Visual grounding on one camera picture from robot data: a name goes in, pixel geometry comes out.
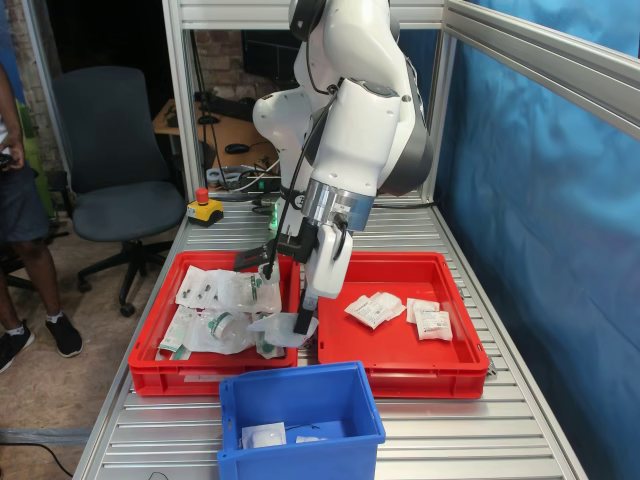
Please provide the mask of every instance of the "red button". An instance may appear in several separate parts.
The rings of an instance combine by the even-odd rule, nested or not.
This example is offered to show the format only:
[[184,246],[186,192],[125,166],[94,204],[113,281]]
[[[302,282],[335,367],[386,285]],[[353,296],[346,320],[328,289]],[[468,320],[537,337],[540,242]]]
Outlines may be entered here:
[[209,189],[198,188],[196,190],[196,201],[200,205],[206,205],[207,203],[209,203]]

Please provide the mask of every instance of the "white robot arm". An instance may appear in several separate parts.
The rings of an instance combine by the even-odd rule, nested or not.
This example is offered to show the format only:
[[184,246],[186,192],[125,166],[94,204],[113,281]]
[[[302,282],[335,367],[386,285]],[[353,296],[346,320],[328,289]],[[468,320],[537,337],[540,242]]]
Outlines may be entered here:
[[432,148],[387,0],[293,0],[289,19],[303,40],[294,69],[300,87],[259,100],[254,122],[280,155],[280,211],[294,190],[276,241],[307,264],[295,329],[306,333],[317,298],[340,293],[351,234],[364,230],[376,195],[422,184]]

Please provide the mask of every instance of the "bandage package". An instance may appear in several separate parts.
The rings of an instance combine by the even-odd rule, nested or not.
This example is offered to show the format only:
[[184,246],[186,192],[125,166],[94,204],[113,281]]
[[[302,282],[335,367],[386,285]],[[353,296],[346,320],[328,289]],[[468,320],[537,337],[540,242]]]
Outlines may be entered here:
[[378,292],[371,298],[361,296],[349,305],[345,312],[375,330],[382,322],[400,315],[405,308],[402,301],[394,295]]
[[447,312],[432,312],[430,310],[414,310],[418,337],[420,340],[440,339],[451,341],[451,321]]
[[428,312],[439,312],[440,304],[429,300],[420,300],[418,298],[407,298],[407,322],[416,323],[413,315],[414,309],[425,310]]

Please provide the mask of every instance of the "blue bin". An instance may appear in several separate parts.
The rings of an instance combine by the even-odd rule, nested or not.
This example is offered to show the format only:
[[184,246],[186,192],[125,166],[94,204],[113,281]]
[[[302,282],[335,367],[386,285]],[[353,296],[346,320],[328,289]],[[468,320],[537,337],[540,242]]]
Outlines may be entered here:
[[[361,362],[246,373],[220,383],[220,404],[221,480],[373,480],[385,432]],[[242,448],[243,427],[278,422],[286,445]]]

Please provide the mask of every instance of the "black chair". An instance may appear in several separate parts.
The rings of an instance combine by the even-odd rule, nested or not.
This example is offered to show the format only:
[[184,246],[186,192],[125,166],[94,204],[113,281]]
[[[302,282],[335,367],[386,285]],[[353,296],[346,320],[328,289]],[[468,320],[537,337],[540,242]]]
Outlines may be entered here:
[[143,245],[140,239],[176,226],[186,210],[166,181],[144,75],[123,67],[87,68],[57,78],[53,90],[78,195],[73,227],[92,242],[122,242],[120,253],[78,273],[78,288],[87,292],[87,275],[128,263],[119,300],[120,313],[129,317],[135,309],[127,295],[136,273],[146,275],[148,262],[162,265],[159,253],[172,243]]

